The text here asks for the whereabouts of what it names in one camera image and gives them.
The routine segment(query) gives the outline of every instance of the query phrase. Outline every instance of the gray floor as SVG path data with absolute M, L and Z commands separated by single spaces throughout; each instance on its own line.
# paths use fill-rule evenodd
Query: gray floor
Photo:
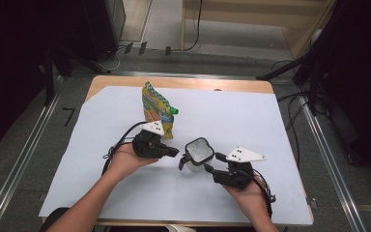
M 163 0 L 155 0 L 153 7 L 157 9 L 157 3 L 162 2 Z M 157 15 L 151 12 L 150 19 Z M 174 24 L 166 24 L 168 29 L 179 30 L 179 25 L 175 24 L 174 19 L 172 23 Z M 160 38 L 162 39 L 159 41 L 161 43 L 156 42 L 158 37 L 150 34 L 151 30 L 160 33 Z M 155 48 L 160 48 L 158 47 L 159 44 L 164 44 L 164 47 L 171 44 L 175 48 L 173 45 L 175 40 L 173 38 L 175 37 L 171 39 L 166 36 L 162 37 L 161 35 L 165 34 L 161 33 L 162 31 L 157 30 L 157 24 L 150 22 L 147 25 L 144 39 L 149 41 L 149 48 L 153 48 L 154 45 L 156 46 Z M 279 37 L 272 36 L 272 39 L 281 43 Z M 204 47 L 205 44 L 203 42 L 208 43 L 209 40 L 202 39 L 200 51 L 208 49 Z M 268 41 L 269 39 L 256 37 L 256 43 L 253 44 L 258 48 L 261 44 L 268 44 Z M 257 50 L 258 52 L 249 52 L 254 54 L 254 57 L 245 55 L 245 51 L 235 52 L 238 51 L 237 49 L 230 49 L 229 52 L 224 54 L 224 49 L 218 49 L 217 46 L 211 46 L 208 52 L 173 52 L 170 56 L 164 56 L 163 51 L 153 50 L 147 50 L 145 54 L 139 56 L 137 54 L 138 50 L 134 49 L 129 54 L 119 53 L 120 66 L 112 71 L 111 74 L 126 72 L 131 72 L 131 74 L 133 72 L 137 72 L 136 74 L 156 73 L 157 75 L 162 73 L 187 73 L 209 74 L 231 79 L 254 79 L 254 76 L 269 73 L 275 61 L 290 58 L 286 55 L 286 47 L 282 45 L 283 43 L 281 43 L 280 47 L 281 53 L 272 49 L 267 50 L 264 47 L 264 49 Z M 107 67 L 114 67 L 117 64 L 117 60 L 110 58 L 103 64 Z M 293 72 L 287 72 L 281 75 L 281 78 L 277 77 L 271 82 L 277 97 L 296 93 L 297 87 L 292 84 L 293 75 Z M 12 200 L 1 218 L 0 231 L 39 230 L 42 221 L 38 218 L 38 212 L 42 206 L 44 195 L 49 189 L 57 165 L 68 146 L 79 109 L 84 102 L 94 76 L 95 74 L 87 68 L 75 65 L 73 75 L 64 77 L 65 84 L 59 100 L 25 169 L 24 175 L 12 196 Z M 29 133 L 38 120 L 43 110 L 43 102 L 44 92 L 40 93 L 31 102 L 28 109 L 13 124 L 0 143 L 0 188 L 4 185 Z M 295 101 L 293 109 L 296 110 L 299 105 L 299 101 Z M 288 101 L 280 103 L 281 115 L 286 123 L 288 122 L 287 106 Z M 64 110 L 63 107 L 76 108 L 76 112 L 66 126 L 70 112 Z M 371 168 L 368 166 L 354 167 L 350 165 L 347 161 L 347 153 L 344 146 L 340 142 L 329 118 L 325 115 L 318 115 L 317 119 L 326 135 L 329 147 L 334 154 L 344 180 L 359 207 L 366 229 L 371 231 Z M 312 226 L 291 227 L 289 231 L 352 231 L 322 159 L 321 152 L 303 113 L 296 121 L 296 129 L 300 143 L 300 174 L 304 188 L 308 198 L 315 198 L 319 207 L 312 209 L 315 217 L 315 222 Z M 288 135 L 295 152 L 296 145 L 291 130 L 288 131 Z
M 141 42 L 152 49 L 181 47 L 183 1 L 153 0 L 146 30 Z M 185 22 L 185 48 L 196 39 L 197 20 Z M 200 22 L 198 44 L 192 49 L 199 54 L 249 57 L 270 60 L 291 60 L 292 55 L 285 42 L 281 28 L 224 23 Z
M 153 0 L 124 0 L 126 22 L 122 42 L 141 43 Z

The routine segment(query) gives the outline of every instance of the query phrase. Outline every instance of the hand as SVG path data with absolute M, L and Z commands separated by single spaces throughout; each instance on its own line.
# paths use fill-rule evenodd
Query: hand
M 262 184 L 263 188 L 265 187 L 258 177 L 255 179 Z M 249 183 L 244 189 L 223 187 L 234 197 L 257 231 L 277 231 L 268 215 L 267 204 L 261 189 L 254 182 Z
M 134 153 L 132 144 L 124 144 L 114 154 L 113 160 L 104 175 L 110 175 L 119 182 L 135 172 L 138 168 L 157 161 L 158 159 L 138 157 Z

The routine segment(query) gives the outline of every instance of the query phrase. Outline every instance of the white paper sheet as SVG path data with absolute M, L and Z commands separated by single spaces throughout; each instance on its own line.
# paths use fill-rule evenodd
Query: white paper sheet
M 157 90 L 180 110 L 175 116 L 174 139 L 163 140 L 180 153 L 143 167 L 113 190 L 100 218 L 170 221 L 248 222 L 234 199 L 211 174 L 178 169 L 185 145 L 205 137 L 216 152 L 230 153 L 242 146 L 267 157 L 252 162 L 271 186 L 272 221 L 309 225 L 313 217 L 274 94 Z M 144 121 L 141 88 L 104 88 L 84 103 L 40 217 L 59 207 L 70 207 L 100 177 L 102 158 L 135 123 Z M 140 130 L 134 130 L 135 136 Z M 225 170 L 216 159 L 212 165 Z

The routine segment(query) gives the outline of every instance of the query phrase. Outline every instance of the forearm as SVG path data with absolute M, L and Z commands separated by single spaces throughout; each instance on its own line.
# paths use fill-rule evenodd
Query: forearm
M 47 231 L 92 231 L 104 203 L 119 181 L 106 174 L 102 176 Z
M 248 219 L 257 232 L 278 231 L 268 215 L 256 215 Z

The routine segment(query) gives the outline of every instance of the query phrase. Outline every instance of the table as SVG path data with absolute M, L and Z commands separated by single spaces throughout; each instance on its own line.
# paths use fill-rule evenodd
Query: table
M 252 164 L 276 194 L 277 200 L 272 204 L 274 223 L 313 223 L 268 82 L 135 76 L 94 78 L 40 217 L 47 217 L 56 208 L 71 206 L 100 177 L 104 164 L 101 157 L 131 125 L 144 120 L 141 87 L 135 86 L 143 86 L 147 80 L 180 109 L 174 122 L 174 139 L 163 140 L 180 153 L 174 159 L 163 158 L 143 167 L 119 183 L 106 202 L 98 224 L 250 226 L 234 199 L 214 183 L 211 174 L 178 169 L 184 146 L 199 136 L 206 137 L 217 152 L 228 153 L 236 146 L 243 146 L 265 155 L 267 160 Z M 221 111 L 223 106 L 227 115 L 223 114 L 224 109 Z M 225 124 L 218 127 L 214 123 L 218 120 Z M 249 136 L 241 136 L 249 131 Z M 212 165 L 216 169 L 226 167 L 215 159 Z
M 309 47 L 315 32 L 330 18 L 334 0 L 204 0 L 201 20 L 281 27 L 294 58 Z M 198 19 L 200 1 L 183 0 L 181 46 L 186 19 Z

